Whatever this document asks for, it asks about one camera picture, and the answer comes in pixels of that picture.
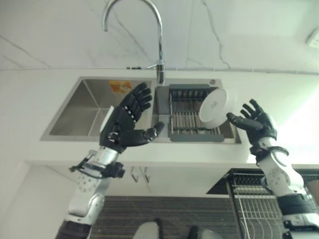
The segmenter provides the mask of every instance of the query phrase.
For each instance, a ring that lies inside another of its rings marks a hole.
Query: cabinet
[[[152,196],[204,197],[229,168],[148,167]]]
[[[79,172],[71,173],[68,166],[50,166],[52,170],[61,176],[76,182]],[[105,195],[109,196],[149,196],[150,191],[143,179],[139,167],[123,167],[126,172],[123,178],[112,179],[111,185]]]
[[[60,175],[76,182],[78,172],[67,166],[50,166]],[[112,179],[109,196],[205,197],[229,168],[128,166],[124,177]]]

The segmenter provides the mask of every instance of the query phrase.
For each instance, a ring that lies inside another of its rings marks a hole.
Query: metal dish rack
[[[227,183],[241,239],[279,239],[284,228],[276,197],[260,184],[263,174],[234,174]]]
[[[206,129],[199,119],[199,110],[207,95],[216,88],[208,85],[170,85],[169,87],[169,137],[172,141],[223,142],[234,138],[226,121],[220,127]]]

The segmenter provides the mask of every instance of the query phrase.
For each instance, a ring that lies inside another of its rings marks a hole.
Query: faucet spout
[[[109,0],[109,2],[104,7],[103,18],[102,18],[102,28],[104,31],[108,31],[108,17],[111,12],[112,7],[120,0]],[[164,83],[164,72],[165,72],[165,62],[163,60],[163,51],[162,51],[162,36],[163,36],[163,25],[160,17],[160,12],[154,3],[151,0],[141,0],[150,7],[152,12],[156,17],[158,23],[158,34],[159,34],[159,60],[157,61],[157,79],[160,84]]]

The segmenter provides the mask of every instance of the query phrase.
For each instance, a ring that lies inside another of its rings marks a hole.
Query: dark floor mat
[[[156,218],[164,239],[187,239],[193,225],[237,239],[229,199],[177,197],[107,197],[91,239],[132,239],[142,223]]]
[[[192,226],[190,228],[190,231],[189,231],[187,239],[197,239],[198,230],[199,230],[198,226]]]

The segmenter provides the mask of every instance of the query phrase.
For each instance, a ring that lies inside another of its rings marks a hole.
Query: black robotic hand
[[[264,137],[271,137],[277,140],[277,130],[275,129],[275,123],[271,117],[264,112],[264,110],[257,104],[254,99],[249,101],[255,110],[253,110],[247,104],[243,104],[245,110],[241,110],[241,116],[236,116],[233,113],[228,113],[228,120],[238,128],[241,128],[247,132],[249,142],[253,145],[251,153],[257,155],[260,151],[258,141]]]
[[[153,141],[164,128],[162,122],[147,130],[134,130],[143,111],[151,107],[151,90],[145,83],[135,87],[119,106],[115,107],[100,132],[100,145],[122,153],[128,146]]]

